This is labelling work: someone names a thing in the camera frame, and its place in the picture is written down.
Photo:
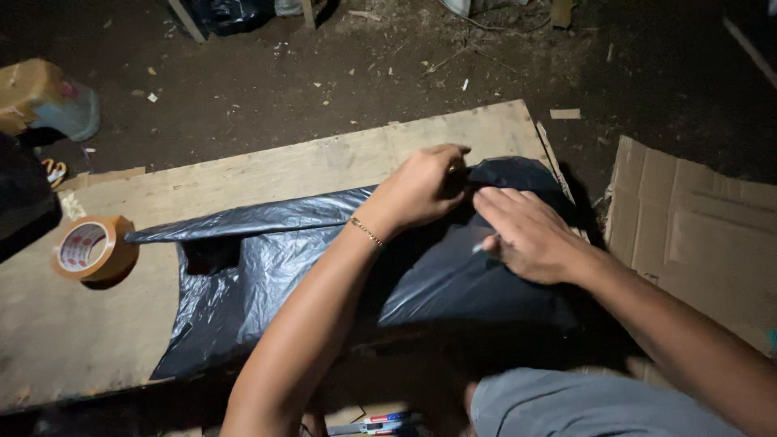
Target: hand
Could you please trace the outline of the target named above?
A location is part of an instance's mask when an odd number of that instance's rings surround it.
[[[572,234],[553,208],[531,191],[486,187],[472,201],[499,233],[486,237],[483,249],[529,281],[576,282],[578,272],[597,250]]]
[[[464,199],[464,192],[444,198],[442,191],[451,166],[462,168],[469,151],[452,144],[415,151],[354,216],[384,242],[404,229],[439,219]]]

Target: packing tape roll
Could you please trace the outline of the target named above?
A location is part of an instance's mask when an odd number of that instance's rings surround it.
[[[54,270],[67,279],[103,281],[127,273],[138,260],[137,245],[124,242],[124,234],[135,230],[122,215],[87,215],[74,221],[54,248]],[[102,252],[92,253],[101,241]]]

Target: soil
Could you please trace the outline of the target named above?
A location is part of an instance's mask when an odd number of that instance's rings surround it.
[[[498,31],[435,0],[329,3],[316,31],[275,18],[196,44],[171,31],[162,0],[6,2],[0,65],[40,56],[99,93],[98,134],[41,151],[71,175],[153,172],[524,99],[589,201],[609,183],[619,135],[777,183],[777,91],[725,31],[716,2],[579,0],[569,30],[543,25],[549,0],[472,17],[512,29]],[[356,8],[382,19],[347,14]],[[553,108],[583,118],[551,120]],[[87,159],[83,148],[96,152]]]

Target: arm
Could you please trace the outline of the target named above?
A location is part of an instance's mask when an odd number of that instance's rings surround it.
[[[569,232],[528,191],[484,188],[478,212],[500,237],[484,247],[516,274],[588,290],[679,386],[750,435],[777,435],[777,369],[715,321]]]
[[[419,151],[354,213],[383,243],[431,222],[462,199],[442,199],[444,178],[469,150]],[[351,223],[332,241],[273,318],[229,397],[222,437],[297,435],[314,389],[340,353],[378,245]]]

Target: shorts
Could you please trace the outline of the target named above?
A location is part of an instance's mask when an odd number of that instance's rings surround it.
[[[683,393],[617,376],[514,369],[483,379],[470,410],[478,437],[744,435]]]

